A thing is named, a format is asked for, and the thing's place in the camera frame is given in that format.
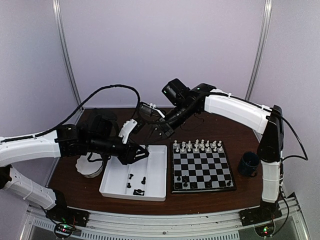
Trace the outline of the white plastic tray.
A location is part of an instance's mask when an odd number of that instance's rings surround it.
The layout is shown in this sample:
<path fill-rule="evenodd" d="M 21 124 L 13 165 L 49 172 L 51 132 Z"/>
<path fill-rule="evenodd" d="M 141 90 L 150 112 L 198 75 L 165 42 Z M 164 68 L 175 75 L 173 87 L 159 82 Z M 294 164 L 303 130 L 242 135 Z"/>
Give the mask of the white plastic tray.
<path fill-rule="evenodd" d="M 166 145 L 149 145 L 149 156 L 123 165 L 116 157 L 107 162 L 99 192 L 103 197 L 163 202 L 167 195 Z"/>

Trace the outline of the black and silver chessboard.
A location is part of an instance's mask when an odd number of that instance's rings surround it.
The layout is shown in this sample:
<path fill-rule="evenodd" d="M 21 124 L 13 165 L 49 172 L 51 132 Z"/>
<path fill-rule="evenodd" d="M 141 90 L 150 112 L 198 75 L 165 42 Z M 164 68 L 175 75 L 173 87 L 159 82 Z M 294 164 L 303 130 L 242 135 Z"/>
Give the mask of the black and silver chessboard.
<path fill-rule="evenodd" d="M 225 192 L 237 189 L 223 142 L 222 153 L 174 153 L 172 143 L 171 193 Z M 187 188 L 183 187 L 183 176 L 188 176 Z M 197 183 L 197 188 L 191 189 L 192 182 Z M 206 187 L 207 182 L 211 182 L 211 188 Z"/>

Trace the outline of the black chess piece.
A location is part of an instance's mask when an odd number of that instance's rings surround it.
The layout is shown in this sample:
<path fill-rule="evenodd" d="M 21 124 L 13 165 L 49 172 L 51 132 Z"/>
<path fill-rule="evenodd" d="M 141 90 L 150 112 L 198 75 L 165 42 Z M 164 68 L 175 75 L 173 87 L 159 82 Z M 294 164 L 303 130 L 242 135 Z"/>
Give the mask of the black chess piece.
<path fill-rule="evenodd" d="M 196 182 L 191 182 L 190 183 L 190 188 L 191 189 L 196 189 L 197 188 L 197 183 Z"/>

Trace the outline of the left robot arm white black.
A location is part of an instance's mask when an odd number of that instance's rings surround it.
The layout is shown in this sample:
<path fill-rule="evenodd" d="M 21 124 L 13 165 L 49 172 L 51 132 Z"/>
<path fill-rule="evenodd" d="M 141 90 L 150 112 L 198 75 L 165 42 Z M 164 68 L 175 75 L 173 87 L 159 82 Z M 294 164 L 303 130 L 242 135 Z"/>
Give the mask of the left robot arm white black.
<path fill-rule="evenodd" d="M 0 187 L 52 212 L 61 222 L 72 218 L 64 194 L 30 180 L 18 172 L 13 163 L 43 158 L 67 158 L 99 154 L 103 159 L 117 157 L 123 165 L 147 158 L 146 148 L 128 141 L 138 124 L 135 119 L 117 124 L 117 116 L 106 109 L 94 109 L 79 125 L 62 124 L 45 133 L 2 137 L 0 139 Z"/>

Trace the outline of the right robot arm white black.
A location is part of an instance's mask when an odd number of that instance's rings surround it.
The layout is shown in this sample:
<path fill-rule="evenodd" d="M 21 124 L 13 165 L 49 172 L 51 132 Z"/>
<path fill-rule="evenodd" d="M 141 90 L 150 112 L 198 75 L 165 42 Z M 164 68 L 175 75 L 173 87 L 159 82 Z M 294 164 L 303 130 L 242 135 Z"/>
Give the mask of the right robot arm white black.
<path fill-rule="evenodd" d="M 262 194 L 256 216 L 261 221 L 268 220 L 276 212 L 284 176 L 282 108 L 250 103 L 206 83 L 190 89 L 177 78 L 171 80 L 162 93 L 174 105 L 154 123 L 166 137 L 172 136 L 193 114 L 202 112 L 226 117 L 262 135 L 257 148 L 262 164 Z"/>

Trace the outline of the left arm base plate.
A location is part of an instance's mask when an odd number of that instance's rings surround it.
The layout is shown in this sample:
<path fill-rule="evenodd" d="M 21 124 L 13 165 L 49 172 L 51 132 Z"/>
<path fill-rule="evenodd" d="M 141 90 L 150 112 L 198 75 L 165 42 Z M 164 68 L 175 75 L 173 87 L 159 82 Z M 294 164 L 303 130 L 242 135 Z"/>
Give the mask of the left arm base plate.
<path fill-rule="evenodd" d="M 47 218 L 56 223 L 64 223 L 76 227 L 86 227 L 90 213 L 85 210 L 75 208 L 61 208 L 55 206 L 45 211 Z"/>

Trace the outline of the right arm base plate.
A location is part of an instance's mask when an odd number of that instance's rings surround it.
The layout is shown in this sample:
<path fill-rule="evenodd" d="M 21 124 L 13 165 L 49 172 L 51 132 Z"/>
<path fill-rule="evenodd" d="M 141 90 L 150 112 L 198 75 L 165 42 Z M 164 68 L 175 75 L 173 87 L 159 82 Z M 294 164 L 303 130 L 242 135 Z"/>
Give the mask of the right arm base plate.
<path fill-rule="evenodd" d="M 277 207 L 258 206 L 247 208 L 239 212 L 240 221 L 243 227 L 272 221 L 282 216 L 282 211 Z"/>

